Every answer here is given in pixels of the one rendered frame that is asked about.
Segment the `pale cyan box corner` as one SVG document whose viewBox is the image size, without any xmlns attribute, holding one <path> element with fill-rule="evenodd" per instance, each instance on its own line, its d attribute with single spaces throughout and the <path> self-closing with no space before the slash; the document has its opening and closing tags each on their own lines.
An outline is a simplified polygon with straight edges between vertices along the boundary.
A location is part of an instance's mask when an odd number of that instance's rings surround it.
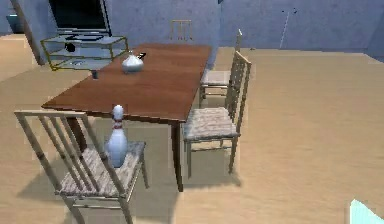
<svg viewBox="0 0 384 224">
<path fill-rule="evenodd" d="M 349 209 L 349 224 L 384 224 L 384 219 L 362 202 L 353 199 Z"/>
</svg>

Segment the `brown wooden dining table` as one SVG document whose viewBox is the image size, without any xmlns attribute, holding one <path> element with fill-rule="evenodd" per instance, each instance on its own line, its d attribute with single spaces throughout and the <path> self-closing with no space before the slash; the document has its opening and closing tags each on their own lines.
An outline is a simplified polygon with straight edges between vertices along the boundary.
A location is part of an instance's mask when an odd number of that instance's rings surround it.
<svg viewBox="0 0 384 224">
<path fill-rule="evenodd" d="M 144 52 L 143 69 L 122 71 L 123 57 L 42 105 L 44 109 L 84 112 L 109 118 L 114 106 L 124 108 L 124 118 L 171 127 L 173 163 L 179 191 L 183 190 L 180 131 L 186 122 L 211 48 L 207 45 L 145 43 L 136 47 Z"/>
</svg>

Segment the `glass brass-framed television stand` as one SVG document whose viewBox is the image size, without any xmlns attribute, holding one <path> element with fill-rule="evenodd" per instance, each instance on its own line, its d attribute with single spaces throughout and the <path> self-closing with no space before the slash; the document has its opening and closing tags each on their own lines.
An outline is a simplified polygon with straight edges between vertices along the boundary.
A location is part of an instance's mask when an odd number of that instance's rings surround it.
<svg viewBox="0 0 384 224">
<path fill-rule="evenodd" d="M 129 49 L 124 36 L 57 35 L 40 43 L 53 71 L 99 70 Z M 74 44 L 75 51 L 68 52 L 66 43 Z"/>
</svg>

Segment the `black television set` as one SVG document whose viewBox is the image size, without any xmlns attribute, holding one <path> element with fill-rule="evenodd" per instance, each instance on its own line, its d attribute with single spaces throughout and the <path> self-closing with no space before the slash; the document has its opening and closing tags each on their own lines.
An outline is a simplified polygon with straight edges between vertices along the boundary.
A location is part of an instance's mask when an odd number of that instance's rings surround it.
<svg viewBox="0 0 384 224">
<path fill-rule="evenodd" d="M 111 36 L 106 0 L 48 0 L 59 34 Z"/>
</svg>

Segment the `pale wooden woven-seat chair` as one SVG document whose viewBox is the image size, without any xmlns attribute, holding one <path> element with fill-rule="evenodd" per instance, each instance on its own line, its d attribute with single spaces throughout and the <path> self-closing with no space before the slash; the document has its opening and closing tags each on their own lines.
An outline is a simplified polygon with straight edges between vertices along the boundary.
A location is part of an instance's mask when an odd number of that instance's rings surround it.
<svg viewBox="0 0 384 224">
<path fill-rule="evenodd" d="M 192 21 L 182 19 L 171 20 L 169 39 L 178 41 L 192 41 Z"/>
<path fill-rule="evenodd" d="M 252 63 L 239 51 L 233 55 L 224 107 L 193 109 L 183 128 L 187 174 L 192 174 L 192 153 L 231 149 L 229 173 L 233 172 L 238 139 L 247 99 Z"/>
<path fill-rule="evenodd" d="M 235 51 L 241 51 L 241 42 L 242 42 L 243 33 L 241 29 L 239 28 L 237 30 L 236 35 L 236 43 L 235 43 Z M 206 99 L 207 96 L 213 95 L 213 96 L 225 96 L 225 94 L 219 94 L 219 93 L 207 93 L 207 88 L 214 88 L 214 89 L 224 89 L 226 90 L 229 85 L 229 79 L 231 76 L 231 71 L 217 71 L 217 70 L 208 70 L 206 69 L 202 79 L 200 81 L 200 88 L 199 88 L 199 105 L 201 105 L 202 101 Z"/>
<path fill-rule="evenodd" d="M 112 166 L 112 154 L 97 140 L 87 115 L 84 112 L 17 110 L 15 116 L 29 143 L 54 187 L 54 193 L 62 198 L 78 224 L 85 224 L 80 210 L 92 209 L 92 200 L 114 201 L 114 210 L 123 212 L 127 224 L 133 224 L 129 201 L 137 178 L 147 175 L 142 141 L 130 141 L 128 152 L 119 168 Z M 59 179 L 43 152 L 27 119 L 39 119 L 48 137 L 66 165 L 68 172 Z M 91 143 L 81 150 L 68 120 L 83 122 Z"/>
</svg>

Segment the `white bowling pin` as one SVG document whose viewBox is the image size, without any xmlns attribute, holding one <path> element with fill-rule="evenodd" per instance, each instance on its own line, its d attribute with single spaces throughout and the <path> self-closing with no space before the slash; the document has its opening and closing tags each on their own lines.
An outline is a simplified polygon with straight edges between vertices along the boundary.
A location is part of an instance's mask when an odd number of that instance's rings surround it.
<svg viewBox="0 0 384 224">
<path fill-rule="evenodd" d="M 128 150 L 127 138 L 123 129 L 124 108 L 121 105 L 116 105 L 113 108 L 112 115 L 113 130 L 106 147 L 112 166 L 119 168 L 123 165 Z"/>
</svg>

